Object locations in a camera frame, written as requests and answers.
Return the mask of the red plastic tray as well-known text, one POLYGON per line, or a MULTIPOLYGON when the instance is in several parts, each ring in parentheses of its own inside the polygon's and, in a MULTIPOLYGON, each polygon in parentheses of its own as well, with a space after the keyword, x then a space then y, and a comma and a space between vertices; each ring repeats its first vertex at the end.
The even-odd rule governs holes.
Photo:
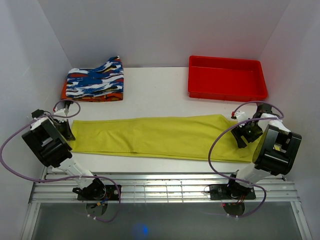
POLYGON ((249 102, 268 97, 262 65, 250 59, 192 55, 187 90, 196 99, 249 102))

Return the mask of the yellow-green trousers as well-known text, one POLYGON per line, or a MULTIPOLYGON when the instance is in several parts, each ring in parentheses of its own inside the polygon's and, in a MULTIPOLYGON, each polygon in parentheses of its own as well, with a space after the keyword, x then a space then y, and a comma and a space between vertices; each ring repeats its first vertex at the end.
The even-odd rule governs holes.
POLYGON ((188 117, 145 117, 116 120, 74 120, 69 144, 75 153, 124 157, 249 163, 258 141, 238 148, 227 132, 212 154, 210 147, 235 125, 221 114, 188 117))

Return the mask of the folded multicolour patterned trousers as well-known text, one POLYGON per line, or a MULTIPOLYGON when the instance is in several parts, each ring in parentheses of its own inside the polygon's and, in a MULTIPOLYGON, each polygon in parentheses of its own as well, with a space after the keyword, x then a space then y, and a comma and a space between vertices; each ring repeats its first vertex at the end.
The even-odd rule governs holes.
POLYGON ((124 68, 119 56, 96 68, 73 68, 62 88, 63 100, 116 102, 124 98, 124 68))

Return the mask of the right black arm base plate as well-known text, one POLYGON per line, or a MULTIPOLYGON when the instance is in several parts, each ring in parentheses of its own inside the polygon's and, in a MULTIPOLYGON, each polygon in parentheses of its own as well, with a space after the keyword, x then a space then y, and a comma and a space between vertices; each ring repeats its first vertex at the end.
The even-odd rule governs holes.
POLYGON ((231 186, 230 184, 209 185, 211 200, 255 200, 256 194, 253 188, 231 186))

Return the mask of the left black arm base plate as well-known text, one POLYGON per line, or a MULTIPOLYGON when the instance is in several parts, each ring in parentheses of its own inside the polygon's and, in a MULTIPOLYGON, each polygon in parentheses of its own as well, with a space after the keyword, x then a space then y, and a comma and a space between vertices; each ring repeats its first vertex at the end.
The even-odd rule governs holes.
POLYGON ((84 188, 80 189, 75 187, 72 192, 77 194, 76 199, 78 201, 118 201, 120 199, 120 194, 122 193, 122 185, 106 184, 104 187, 99 186, 97 189, 84 188))

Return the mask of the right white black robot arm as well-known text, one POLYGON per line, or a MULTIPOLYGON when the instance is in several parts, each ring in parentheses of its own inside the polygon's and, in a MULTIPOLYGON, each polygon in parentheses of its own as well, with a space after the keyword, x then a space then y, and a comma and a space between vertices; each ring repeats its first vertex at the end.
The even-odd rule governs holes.
POLYGON ((226 185, 226 194, 244 198, 254 192, 253 185, 265 177, 286 175, 292 169, 302 136, 286 128, 274 107, 258 101, 254 121, 247 121, 231 130, 238 148, 258 141, 252 163, 237 170, 226 185))

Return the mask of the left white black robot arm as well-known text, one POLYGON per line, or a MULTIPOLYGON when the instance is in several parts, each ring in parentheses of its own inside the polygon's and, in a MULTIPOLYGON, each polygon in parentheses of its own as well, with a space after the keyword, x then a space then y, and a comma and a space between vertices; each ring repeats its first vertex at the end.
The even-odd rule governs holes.
POLYGON ((58 111, 63 117, 53 117, 45 110, 37 109, 31 116, 35 120, 30 130, 22 135, 22 139, 46 167, 53 167, 75 177, 78 187, 72 191, 86 200, 101 200, 107 190, 99 178, 91 171, 82 167, 72 155, 69 141, 76 138, 71 131, 69 120, 66 119, 67 109, 58 111))

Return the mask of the aluminium rail frame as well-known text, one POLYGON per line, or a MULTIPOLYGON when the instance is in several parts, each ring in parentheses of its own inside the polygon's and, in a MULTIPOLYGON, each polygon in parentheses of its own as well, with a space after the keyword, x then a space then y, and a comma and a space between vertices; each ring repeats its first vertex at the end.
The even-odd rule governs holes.
MULTIPOLYGON (((128 157, 104 154, 74 153, 76 161, 93 173, 107 177, 122 186, 123 204, 207 203, 205 184, 222 184, 223 174, 245 168, 245 162, 128 157)), ((21 238, 30 240, 35 234, 43 203, 77 203, 71 191, 76 184, 52 167, 43 171, 49 183, 37 183, 30 195, 21 238)))

